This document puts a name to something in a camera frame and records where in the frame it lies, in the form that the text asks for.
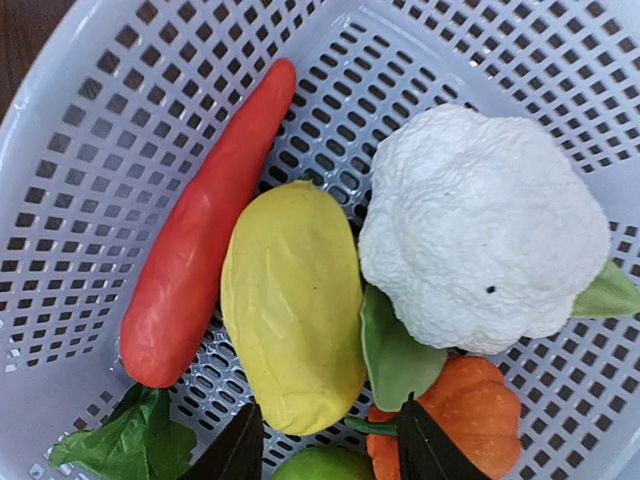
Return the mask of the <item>orange carrot toy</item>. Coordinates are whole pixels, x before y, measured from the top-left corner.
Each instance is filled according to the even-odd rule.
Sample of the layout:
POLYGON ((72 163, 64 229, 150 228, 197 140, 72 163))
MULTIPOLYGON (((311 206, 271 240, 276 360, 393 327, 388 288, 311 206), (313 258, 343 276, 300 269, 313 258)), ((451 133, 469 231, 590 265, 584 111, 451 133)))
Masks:
POLYGON ((193 361, 215 310, 234 225, 253 197, 295 89, 294 65, 277 60, 161 229, 120 330, 121 359, 136 382, 171 387, 193 361))

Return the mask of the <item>green lettuce leaf toy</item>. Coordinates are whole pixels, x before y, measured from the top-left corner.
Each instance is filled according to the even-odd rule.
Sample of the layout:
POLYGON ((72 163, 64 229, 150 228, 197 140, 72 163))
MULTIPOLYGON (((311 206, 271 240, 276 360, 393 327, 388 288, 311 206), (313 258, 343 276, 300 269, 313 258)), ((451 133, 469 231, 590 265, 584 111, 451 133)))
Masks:
POLYGON ((73 464, 103 479, 177 479, 190 468, 196 433, 170 417, 166 389, 132 386, 108 421, 55 444, 54 467, 73 464))

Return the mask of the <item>orange pumpkin toy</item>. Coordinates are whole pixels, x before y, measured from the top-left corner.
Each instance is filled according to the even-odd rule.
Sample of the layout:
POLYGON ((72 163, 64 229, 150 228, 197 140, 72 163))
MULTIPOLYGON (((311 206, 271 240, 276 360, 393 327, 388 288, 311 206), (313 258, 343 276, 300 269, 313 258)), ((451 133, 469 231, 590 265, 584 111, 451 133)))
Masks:
MULTIPOLYGON (((509 474, 522 453, 518 433, 521 403, 504 375, 483 357, 451 355, 435 382, 417 402, 471 463, 491 479, 509 474)), ((378 400, 365 419, 349 416, 346 425, 367 436, 367 453, 377 479, 399 479, 398 440, 392 421, 399 409, 382 409, 378 400)))

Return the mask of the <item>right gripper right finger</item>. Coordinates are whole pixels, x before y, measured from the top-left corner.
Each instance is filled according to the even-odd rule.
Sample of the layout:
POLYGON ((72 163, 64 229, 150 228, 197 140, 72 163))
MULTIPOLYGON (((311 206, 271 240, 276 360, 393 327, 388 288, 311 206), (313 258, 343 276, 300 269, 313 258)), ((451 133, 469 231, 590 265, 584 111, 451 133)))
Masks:
POLYGON ((410 393, 396 417, 401 479, 488 479, 410 393))

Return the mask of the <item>white plastic basket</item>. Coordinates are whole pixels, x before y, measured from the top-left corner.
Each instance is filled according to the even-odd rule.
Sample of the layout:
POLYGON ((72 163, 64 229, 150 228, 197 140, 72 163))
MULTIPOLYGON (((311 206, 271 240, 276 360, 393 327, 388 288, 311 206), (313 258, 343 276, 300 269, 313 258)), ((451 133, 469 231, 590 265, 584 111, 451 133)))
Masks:
POLYGON ((259 187, 304 179, 359 227, 377 144, 453 102, 538 121, 639 278, 635 1, 78 1, 1 126, 1 475, 83 479, 52 446, 130 386, 147 252, 273 62, 299 85, 259 187))

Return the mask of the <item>yellow wrinkled squash toy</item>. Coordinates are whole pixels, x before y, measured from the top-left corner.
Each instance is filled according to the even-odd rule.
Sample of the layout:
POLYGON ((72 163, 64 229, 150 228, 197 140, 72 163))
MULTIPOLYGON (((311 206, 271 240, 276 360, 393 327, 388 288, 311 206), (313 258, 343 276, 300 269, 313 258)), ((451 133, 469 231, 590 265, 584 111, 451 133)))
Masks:
POLYGON ((359 259, 338 202, 309 181, 276 187, 237 221, 224 261, 224 324, 269 426, 306 436, 360 394, 359 259))

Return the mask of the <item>green pepper toy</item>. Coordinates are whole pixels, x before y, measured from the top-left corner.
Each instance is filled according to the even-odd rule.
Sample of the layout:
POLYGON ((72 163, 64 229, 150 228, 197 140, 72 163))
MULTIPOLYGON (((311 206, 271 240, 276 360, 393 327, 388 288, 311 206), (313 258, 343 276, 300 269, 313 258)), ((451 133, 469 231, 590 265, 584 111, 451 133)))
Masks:
POLYGON ((341 447, 306 448, 285 461, 273 480, 373 480, 369 457, 341 447))

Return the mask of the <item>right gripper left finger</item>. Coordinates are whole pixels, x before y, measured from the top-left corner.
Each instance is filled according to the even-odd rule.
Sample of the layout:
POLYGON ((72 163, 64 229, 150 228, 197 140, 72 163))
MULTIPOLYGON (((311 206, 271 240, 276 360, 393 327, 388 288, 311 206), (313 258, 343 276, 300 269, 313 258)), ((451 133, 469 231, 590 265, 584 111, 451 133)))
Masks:
POLYGON ((260 480, 263 440, 260 406, 245 404, 180 479, 260 480))

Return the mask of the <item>white cauliflower toy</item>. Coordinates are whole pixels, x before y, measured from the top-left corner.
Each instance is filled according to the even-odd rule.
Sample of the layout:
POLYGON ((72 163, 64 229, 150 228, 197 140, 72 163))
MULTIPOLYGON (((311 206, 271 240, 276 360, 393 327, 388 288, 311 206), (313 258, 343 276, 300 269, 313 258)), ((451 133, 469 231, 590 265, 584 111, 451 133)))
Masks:
POLYGON ((381 411, 425 393, 451 349, 495 355, 639 310, 600 203, 532 120, 418 113, 377 146, 371 193, 362 343, 381 411))

